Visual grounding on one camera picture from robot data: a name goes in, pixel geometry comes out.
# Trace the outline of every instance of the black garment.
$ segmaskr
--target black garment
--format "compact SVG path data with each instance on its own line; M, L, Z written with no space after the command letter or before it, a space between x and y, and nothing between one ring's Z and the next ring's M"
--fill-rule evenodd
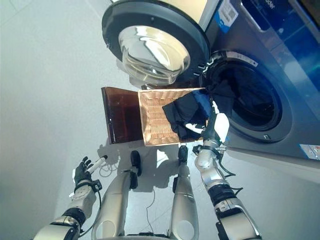
M171 124L172 130L178 134L181 140L199 139L198 134L185 127L186 124L206 124L206 113L199 106L193 93L188 93L162 107L166 118Z

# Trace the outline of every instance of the white floor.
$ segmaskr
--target white floor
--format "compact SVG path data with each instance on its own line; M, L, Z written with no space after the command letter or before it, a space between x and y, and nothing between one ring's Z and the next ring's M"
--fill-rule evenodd
M60 216L73 191L72 169L84 156L108 155L94 174L105 191L140 151L144 172L129 193L125 232L166 233L177 146L108 145L101 87L137 90L106 48L101 18L108 0L1 0L0 239L29 240ZM218 239L217 221L190 153L200 240ZM264 239L317 239L320 186L225 155L238 195ZM90 220L97 212L94 206Z

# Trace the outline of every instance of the door glass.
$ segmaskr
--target door glass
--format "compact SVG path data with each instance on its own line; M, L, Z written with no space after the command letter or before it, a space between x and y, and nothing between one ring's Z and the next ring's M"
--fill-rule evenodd
M214 81L227 82L234 101L231 119L248 129L265 131L274 128L281 117L278 94L259 72L246 65L229 63L218 68Z
M172 84L190 65L184 45L150 26L130 26L119 34L122 63L133 77L153 85Z

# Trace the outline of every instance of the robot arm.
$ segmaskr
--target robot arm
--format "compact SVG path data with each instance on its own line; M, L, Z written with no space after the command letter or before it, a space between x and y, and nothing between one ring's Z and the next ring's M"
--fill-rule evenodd
M224 113L219 113L215 102L212 110L208 126L202 134L203 145L194 152L197 153L195 165L218 218L218 236L220 240L262 239L243 203L218 169L216 160L222 158L226 150L222 143L226 140L229 121Z
M75 169L75 188L71 203L62 216L43 227L33 240L77 240L81 227L90 218L95 193L102 189L99 180L92 181L91 174L104 162L107 156L101 157L95 163L85 157Z

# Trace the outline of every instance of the white sticker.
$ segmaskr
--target white sticker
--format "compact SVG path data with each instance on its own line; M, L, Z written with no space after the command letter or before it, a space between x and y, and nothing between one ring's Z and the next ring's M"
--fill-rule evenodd
M320 160L320 146L300 144L300 148L304 151L309 159Z
M230 27L238 17L238 12L235 10L234 6L231 5L230 0L224 0L218 12L224 25L228 27Z
M229 28L238 17L238 12L230 3L230 0L224 0L221 3L218 11L214 15L215 21L224 33L229 31Z
M248 64L251 64L254 67L258 66L258 63L256 61L254 61L253 59L251 59L250 57L247 57L247 56L242 55L241 53L238 53L235 51L227 51L226 56L228 58L232 58L232 59L240 59L242 61L247 62Z

